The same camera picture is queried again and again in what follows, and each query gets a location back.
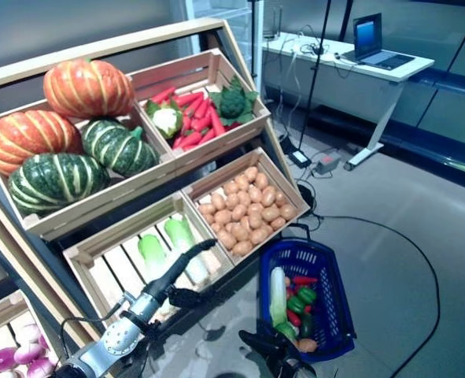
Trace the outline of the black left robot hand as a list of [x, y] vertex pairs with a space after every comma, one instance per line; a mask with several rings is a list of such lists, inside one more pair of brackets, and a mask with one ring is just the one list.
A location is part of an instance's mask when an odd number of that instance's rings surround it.
[[168, 291], [176, 279], [184, 272], [190, 261], [200, 252], [209, 250], [217, 244], [217, 239], [206, 239], [192, 246], [187, 252], [181, 254], [168, 271], [160, 278], [149, 282], [142, 293], [149, 295], [161, 307], [168, 297]]

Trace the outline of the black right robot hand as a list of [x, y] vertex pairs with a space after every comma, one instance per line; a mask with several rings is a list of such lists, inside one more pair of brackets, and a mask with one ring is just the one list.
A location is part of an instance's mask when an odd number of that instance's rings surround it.
[[265, 360], [273, 377], [317, 377], [314, 368], [302, 361], [298, 349], [282, 333], [270, 335], [241, 330], [238, 335]]

